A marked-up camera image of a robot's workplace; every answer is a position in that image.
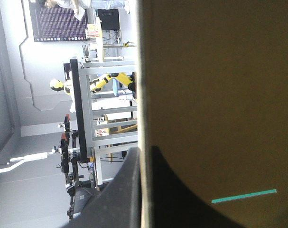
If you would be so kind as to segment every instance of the black box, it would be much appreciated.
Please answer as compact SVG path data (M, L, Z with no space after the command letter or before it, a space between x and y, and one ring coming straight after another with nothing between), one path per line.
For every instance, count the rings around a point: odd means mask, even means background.
M120 18L118 9L98 9L97 14L101 20L102 30L120 29Z

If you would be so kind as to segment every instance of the yellow robot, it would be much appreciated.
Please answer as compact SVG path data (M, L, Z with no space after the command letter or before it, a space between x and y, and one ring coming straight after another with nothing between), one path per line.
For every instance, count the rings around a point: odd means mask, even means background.
M133 72L130 77L125 73L104 74L90 82L90 91L94 93L100 92L102 88L113 78L124 84L129 90L135 93L135 72ZM60 80L52 79L50 81L50 87L54 91L59 92L63 90L67 95L71 95L71 91L73 90L72 79L68 79L64 83Z
M100 92L102 88L113 78L118 80L120 83L124 84L129 90L135 92L135 82L134 82L135 73L129 77L125 73L116 73L116 74L104 74L99 78L90 82L90 91Z

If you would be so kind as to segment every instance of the black metal bar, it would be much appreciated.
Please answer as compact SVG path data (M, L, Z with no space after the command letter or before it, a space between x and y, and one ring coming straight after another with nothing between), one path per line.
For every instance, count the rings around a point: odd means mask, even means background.
M77 63L76 57L73 57L72 59L70 59L70 65L71 65L72 81L73 81L73 88L74 88L74 99L75 99L79 147L81 151L80 163L87 163L88 154L87 154L87 143L86 143L86 136L85 136L83 104L82 104L81 86L80 86L79 74L78 74L78 63Z

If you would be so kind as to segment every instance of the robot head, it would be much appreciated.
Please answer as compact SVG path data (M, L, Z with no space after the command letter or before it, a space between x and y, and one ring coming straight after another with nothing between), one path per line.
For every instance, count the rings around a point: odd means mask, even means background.
M64 90L64 83L62 83L61 81L57 80L57 79L52 79L50 81L50 87L51 89L53 89L54 91L62 91Z

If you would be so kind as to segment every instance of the person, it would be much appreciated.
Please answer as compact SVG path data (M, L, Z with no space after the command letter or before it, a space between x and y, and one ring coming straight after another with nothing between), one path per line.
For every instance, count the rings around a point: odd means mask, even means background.
M53 8L56 5L62 8L73 9L76 15L79 14L79 8L83 9L95 8L95 9L125 9L126 13L130 13L128 0L38 0L40 6Z

